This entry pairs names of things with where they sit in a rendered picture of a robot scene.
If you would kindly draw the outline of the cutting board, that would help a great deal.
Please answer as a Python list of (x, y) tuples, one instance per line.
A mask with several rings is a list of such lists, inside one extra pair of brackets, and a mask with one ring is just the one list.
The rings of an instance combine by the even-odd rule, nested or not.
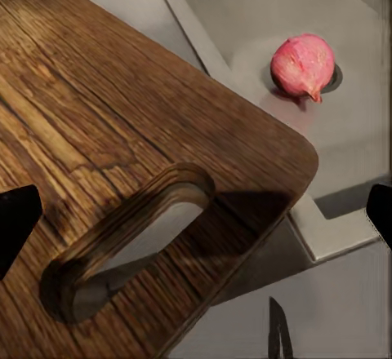
[[(0, 359), (159, 359), (318, 167), (303, 135), (91, 0), (0, 0), (0, 193), (42, 203), (0, 282)], [(212, 203), (66, 321), (65, 274), (178, 181)]]

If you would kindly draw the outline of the vidalia onion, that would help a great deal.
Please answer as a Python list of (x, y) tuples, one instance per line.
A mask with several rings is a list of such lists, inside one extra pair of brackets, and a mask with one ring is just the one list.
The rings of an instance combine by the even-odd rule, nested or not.
[(310, 95), (321, 103), (320, 91), (334, 74), (332, 49), (314, 33), (287, 38), (273, 55), (270, 74), (281, 92), (295, 97)]

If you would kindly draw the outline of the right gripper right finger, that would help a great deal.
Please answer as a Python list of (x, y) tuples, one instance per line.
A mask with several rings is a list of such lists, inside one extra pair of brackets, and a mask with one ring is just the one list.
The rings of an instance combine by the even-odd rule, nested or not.
[(374, 184), (367, 201), (367, 217), (392, 249), (392, 188)]

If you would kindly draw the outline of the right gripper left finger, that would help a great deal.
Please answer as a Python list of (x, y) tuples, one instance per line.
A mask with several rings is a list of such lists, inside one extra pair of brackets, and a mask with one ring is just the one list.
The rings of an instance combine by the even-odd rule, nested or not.
[(0, 193), (0, 282), (42, 216), (36, 185)]

